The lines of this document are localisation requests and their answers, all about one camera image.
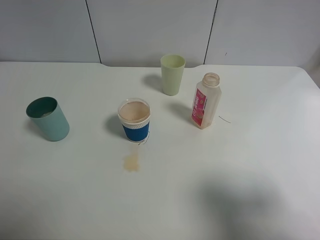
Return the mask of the pale yellow plastic cup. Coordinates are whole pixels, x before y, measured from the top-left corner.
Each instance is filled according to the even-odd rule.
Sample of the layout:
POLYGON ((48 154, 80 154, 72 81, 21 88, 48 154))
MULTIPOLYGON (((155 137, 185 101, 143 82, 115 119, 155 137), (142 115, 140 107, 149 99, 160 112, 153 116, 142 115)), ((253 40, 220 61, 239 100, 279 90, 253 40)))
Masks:
POLYGON ((175 96, 180 85, 185 68, 185 59, 176 54, 167 54, 160 59, 163 92, 168 96, 175 96))

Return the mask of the clear cup with blue sleeve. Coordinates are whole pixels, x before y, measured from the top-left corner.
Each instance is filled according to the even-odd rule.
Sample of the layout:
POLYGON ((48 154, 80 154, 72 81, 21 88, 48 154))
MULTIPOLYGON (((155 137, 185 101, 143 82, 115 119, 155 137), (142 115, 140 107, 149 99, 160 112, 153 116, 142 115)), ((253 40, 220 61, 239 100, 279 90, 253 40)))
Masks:
POLYGON ((151 109, 149 104, 140 98, 124 100, 117 110, 126 137, 132 142, 142 142, 149 134, 151 109))

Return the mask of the plastic bottle with pink label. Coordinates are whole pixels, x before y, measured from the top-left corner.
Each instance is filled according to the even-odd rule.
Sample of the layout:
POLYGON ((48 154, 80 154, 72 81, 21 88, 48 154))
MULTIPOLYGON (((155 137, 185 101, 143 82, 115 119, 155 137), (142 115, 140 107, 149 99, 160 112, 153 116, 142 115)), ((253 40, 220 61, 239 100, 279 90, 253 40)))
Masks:
POLYGON ((209 127, 215 116, 222 95, 220 77, 213 72, 206 73, 196 85, 191 120, 200 129, 209 127))

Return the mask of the teal plastic cup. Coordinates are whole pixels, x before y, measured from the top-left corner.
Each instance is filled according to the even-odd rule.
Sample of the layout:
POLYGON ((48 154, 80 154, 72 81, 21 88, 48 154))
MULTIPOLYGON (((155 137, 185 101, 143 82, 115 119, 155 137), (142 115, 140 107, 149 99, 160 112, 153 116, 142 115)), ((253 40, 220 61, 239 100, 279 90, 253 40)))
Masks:
POLYGON ((53 97, 35 99, 27 106, 26 115, 48 141, 57 142, 69 134, 70 125, 53 97))

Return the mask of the curly black thread on table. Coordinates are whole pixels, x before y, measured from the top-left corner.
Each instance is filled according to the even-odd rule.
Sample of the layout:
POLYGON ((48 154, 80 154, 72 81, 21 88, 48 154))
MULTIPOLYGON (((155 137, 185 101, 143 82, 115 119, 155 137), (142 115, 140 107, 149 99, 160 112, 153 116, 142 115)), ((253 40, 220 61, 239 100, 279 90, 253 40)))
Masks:
POLYGON ((146 138, 143 139, 141 142, 139 142, 138 145, 139 145, 139 146, 140 146, 140 145, 144 145, 144 144, 148 141, 149 137, 150 137, 150 132, 148 132, 146 138))

